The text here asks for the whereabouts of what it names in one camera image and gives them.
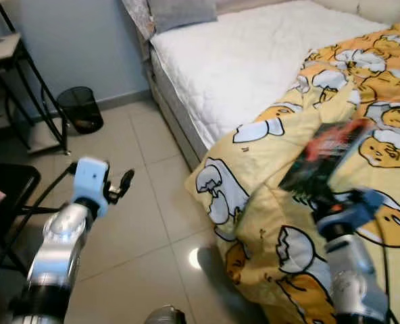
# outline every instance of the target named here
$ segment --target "chair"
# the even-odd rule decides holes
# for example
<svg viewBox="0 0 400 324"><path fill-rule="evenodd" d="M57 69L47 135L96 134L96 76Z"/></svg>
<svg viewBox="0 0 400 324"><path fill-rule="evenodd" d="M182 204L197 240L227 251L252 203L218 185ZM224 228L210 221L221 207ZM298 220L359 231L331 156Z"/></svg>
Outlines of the chair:
<svg viewBox="0 0 400 324"><path fill-rule="evenodd" d="M28 275L28 266L22 262L11 246L6 246L4 237L16 217L29 211L30 207L25 204L40 180L40 173L32 166L0 163L0 191L6 194L0 203L0 247L8 249L7 256L14 264L14 266L2 265L1 268L19 271L24 277ZM57 211L59 209L39 207L34 213L55 213Z"/></svg>

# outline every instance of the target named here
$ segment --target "desk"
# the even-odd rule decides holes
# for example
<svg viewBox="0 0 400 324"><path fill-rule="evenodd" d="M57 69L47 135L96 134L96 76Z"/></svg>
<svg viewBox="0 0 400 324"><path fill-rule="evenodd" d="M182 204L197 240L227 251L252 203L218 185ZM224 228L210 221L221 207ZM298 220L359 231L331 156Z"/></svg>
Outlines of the desk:
<svg viewBox="0 0 400 324"><path fill-rule="evenodd" d="M6 21L8 28L13 32L8 36L0 37L0 85L5 89L7 98L11 99L18 111L23 115L24 119L28 122L31 127L31 132L28 140L25 140L21 135L19 129L15 126L14 120L9 111L9 101L5 101L5 112L9 123L11 124L14 132L18 135L18 138L26 146L29 153L37 153L48 149L62 148L64 153L69 155L70 152L67 148L67 136L66 136L66 125L67 119L61 109L58 107L54 96L51 94L47 85L45 84L42 76L36 68L32 57L24 46L21 35L15 31L14 26L7 17L6 12L1 6L0 1L0 13L3 19ZM25 61L29 66L34 76L41 85L41 107L38 99L34 95L24 73L23 67L20 65L20 61ZM14 94L13 90L9 87L8 83L3 79L2 74L6 71L15 69L22 81L26 92L32 101L35 109L38 111L42 121L34 123L26 110L22 106L20 100ZM59 117L52 118L49 112L45 96L49 98L53 106L55 107Z"/></svg>

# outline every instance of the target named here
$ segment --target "trash can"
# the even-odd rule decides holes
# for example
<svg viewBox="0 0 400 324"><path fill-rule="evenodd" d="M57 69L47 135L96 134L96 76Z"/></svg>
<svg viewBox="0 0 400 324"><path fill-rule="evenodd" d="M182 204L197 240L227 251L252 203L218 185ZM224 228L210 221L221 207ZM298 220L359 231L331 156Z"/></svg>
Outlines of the trash can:
<svg viewBox="0 0 400 324"><path fill-rule="evenodd" d="M85 86L76 86L63 91L57 104L80 134L96 132L104 124L93 91Z"/></svg>

